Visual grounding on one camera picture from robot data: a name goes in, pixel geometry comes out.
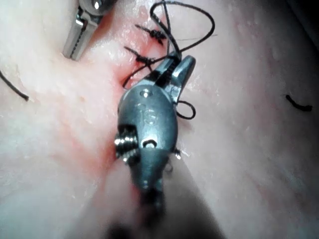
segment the forceps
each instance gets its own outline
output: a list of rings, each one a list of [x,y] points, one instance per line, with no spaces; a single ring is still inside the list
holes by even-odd
[[[79,7],[63,48],[63,55],[78,61],[102,18],[117,0],[79,0]]]

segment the pale skin surface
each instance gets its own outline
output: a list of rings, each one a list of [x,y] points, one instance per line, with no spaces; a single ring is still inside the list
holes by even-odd
[[[226,238],[316,238],[319,59],[284,1],[249,2],[193,2],[217,36],[184,53],[197,65],[181,99],[197,116],[179,120],[178,148]],[[121,81],[136,66],[123,46],[165,52],[134,27],[154,27],[150,6],[119,1],[73,62],[60,52],[75,1],[2,1],[0,69],[30,101],[0,83],[0,238],[64,238],[72,228],[101,238],[113,222],[136,225],[137,196],[112,144]],[[209,29],[198,14],[169,11],[177,39]],[[313,111],[294,109],[287,93]],[[72,227],[81,213],[90,219]]]

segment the stitch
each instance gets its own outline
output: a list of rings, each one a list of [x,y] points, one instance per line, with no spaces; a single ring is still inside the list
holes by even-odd
[[[142,62],[142,63],[144,63],[144,64],[149,68],[149,70],[152,71],[152,68],[151,68],[150,65],[151,65],[152,61],[155,60],[155,58],[148,58],[148,57],[146,57],[146,56],[141,56],[137,51],[135,51],[135,50],[133,50],[133,49],[127,47],[127,46],[125,46],[124,48],[125,48],[126,50],[132,52],[134,55],[136,55],[136,59],[135,59],[135,60],[136,60],[137,62]]]
[[[163,46],[162,40],[165,40],[166,36],[161,31],[149,30],[146,27],[140,26],[138,24],[135,24],[135,26],[143,31],[148,32],[151,38],[155,38],[158,41],[158,43]]]

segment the cut suture end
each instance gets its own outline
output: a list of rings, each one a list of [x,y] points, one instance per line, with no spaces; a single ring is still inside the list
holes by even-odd
[[[25,101],[29,100],[29,96],[27,96],[26,94],[22,93],[20,90],[17,89],[17,87],[15,87],[4,75],[3,73],[0,71],[0,78],[3,80],[3,82],[6,83],[7,86],[9,86],[10,89],[12,89],[18,96],[20,96],[21,98],[23,98]]]
[[[297,104],[291,97],[290,95],[286,95],[286,99],[295,107],[296,109],[303,111],[303,112],[311,112],[313,110],[313,107],[310,105],[307,106],[301,106]]]

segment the skin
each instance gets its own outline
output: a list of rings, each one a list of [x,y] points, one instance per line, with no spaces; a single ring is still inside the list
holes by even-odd
[[[202,229],[212,227],[225,238],[315,238],[314,47],[284,1],[185,2],[214,17],[217,35],[184,53],[197,64],[181,100],[191,102],[197,116],[178,122],[183,161],[173,159],[176,170],[165,183],[169,212],[181,223],[169,229],[171,216],[153,232],[158,238],[183,235],[203,221]],[[129,169],[115,161],[113,140],[121,83],[140,66],[123,47],[149,57],[165,53],[134,27],[155,27],[151,5],[120,0],[81,60],[73,62],[61,51],[74,0],[1,2],[0,69],[30,96],[26,103],[0,83],[1,238],[102,238],[115,224],[137,237],[150,235],[141,229],[139,195]],[[209,29],[191,11],[170,7],[169,14],[176,39]],[[159,15],[164,19],[160,9]],[[181,48],[189,42],[178,41]],[[313,111],[293,108],[286,94]],[[192,199],[183,204],[185,197]],[[209,215],[197,219],[194,208]]]

